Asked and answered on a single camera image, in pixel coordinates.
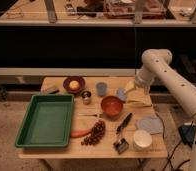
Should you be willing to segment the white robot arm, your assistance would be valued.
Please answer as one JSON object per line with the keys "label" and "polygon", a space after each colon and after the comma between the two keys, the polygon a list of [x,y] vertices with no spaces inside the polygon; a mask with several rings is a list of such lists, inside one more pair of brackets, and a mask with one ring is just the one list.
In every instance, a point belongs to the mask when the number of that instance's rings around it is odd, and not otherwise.
{"label": "white robot arm", "polygon": [[[157,77],[196,123],[196,87],[169,66],[171,61],[172,53],[167,49],[145,50],[142,53],[142,67],[133,81],[134,87],[127,91],[143,88],[148,94],[154,78]],[[196,134],[188,171],[196,171]]]}

